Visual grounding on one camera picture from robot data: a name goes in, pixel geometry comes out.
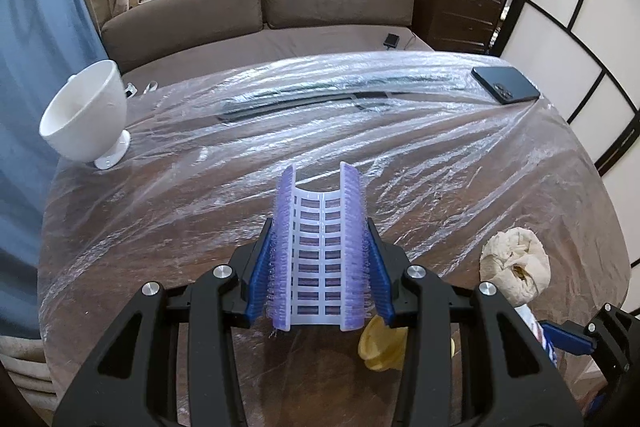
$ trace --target shoji screen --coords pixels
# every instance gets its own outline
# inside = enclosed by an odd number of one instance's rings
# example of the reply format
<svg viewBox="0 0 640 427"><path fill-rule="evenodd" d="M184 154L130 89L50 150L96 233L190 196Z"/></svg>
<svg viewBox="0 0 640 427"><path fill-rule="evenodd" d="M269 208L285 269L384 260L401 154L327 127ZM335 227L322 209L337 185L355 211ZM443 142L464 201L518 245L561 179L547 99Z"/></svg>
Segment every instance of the shoji screen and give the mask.
<svg viewBox="0 0 640 427"><path fill-rule="evenodd" d="M494 54L525 73L571 124L614 203L640 311L640 0L514 0Z"/></svg>

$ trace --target plastic sheet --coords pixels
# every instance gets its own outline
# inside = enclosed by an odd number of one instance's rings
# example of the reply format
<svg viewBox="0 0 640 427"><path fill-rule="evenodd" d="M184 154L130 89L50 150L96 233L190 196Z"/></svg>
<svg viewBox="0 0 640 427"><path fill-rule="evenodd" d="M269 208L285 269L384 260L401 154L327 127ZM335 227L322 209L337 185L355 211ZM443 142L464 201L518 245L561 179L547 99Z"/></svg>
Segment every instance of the plastic sheet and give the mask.
<svg viewBox="0 0 640 427"><path fill-rule="evenodd" d="M604 302L620 304L628 256L592 162L548 100L498 105L470 74L491 64L504 62L322 55L130 99L124 160L108 171L62 160L50 192L38 293L60 390L140 285L193 281L254 240L292 163L299 186L318 191L338 186L341 160L356 166L383 238L450 283L476 285L482 245L523 227L551 263L551 284L530 306L538 319L585 323ZM364 367L359 331L270 334L266 319L234 333L250 426L390 424L399 373ZM185 353L181 338L186 424ZM453 360L460 370L460 354ZM559 370L572 385L586 363L560 356Z"/></svg>

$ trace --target brown sofa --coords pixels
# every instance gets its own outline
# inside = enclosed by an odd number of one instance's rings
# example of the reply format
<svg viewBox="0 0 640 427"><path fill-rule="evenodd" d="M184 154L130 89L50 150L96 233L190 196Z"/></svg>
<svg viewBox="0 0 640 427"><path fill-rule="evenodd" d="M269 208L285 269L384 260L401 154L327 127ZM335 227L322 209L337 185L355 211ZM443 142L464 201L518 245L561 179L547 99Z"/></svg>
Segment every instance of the brown sofa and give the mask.
<svg viewBox="0 0 640 427"><path fill-rule="evenodd" d="M430 50L408 28L414 0L154 0L108 21L102 41L125 82L165 86L283 58Z"/></svg>

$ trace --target white bowl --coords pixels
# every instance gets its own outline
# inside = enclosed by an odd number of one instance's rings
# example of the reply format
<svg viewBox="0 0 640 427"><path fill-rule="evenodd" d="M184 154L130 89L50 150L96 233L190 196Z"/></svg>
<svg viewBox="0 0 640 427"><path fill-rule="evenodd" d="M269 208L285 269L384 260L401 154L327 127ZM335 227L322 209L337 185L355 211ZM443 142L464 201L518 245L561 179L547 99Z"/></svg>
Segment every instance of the white bowl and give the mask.
<svg viewBox="0 0 640 427"><path fill-rule="evenodd" d="M70 160L115 165L129 146L127 99L113 60L101 60L69 78L40 120L40 135Z"/></svg>

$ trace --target yellow plastic object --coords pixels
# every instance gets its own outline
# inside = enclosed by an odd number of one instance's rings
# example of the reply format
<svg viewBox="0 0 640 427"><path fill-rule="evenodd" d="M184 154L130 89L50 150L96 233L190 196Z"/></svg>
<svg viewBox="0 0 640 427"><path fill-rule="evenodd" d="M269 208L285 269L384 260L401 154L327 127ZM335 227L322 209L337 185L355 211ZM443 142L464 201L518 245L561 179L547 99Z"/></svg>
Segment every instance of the yellow plastic object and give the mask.
<svg viewBox="0 0 640 427"><path fill-rule="evenodd" d="M358 354L368 369L386 371L402 370L404 350L406 349L407 328L391 329L379 315L371 319L364 328L358 343ZM451 356L456 344L451 339Z"/></svg>

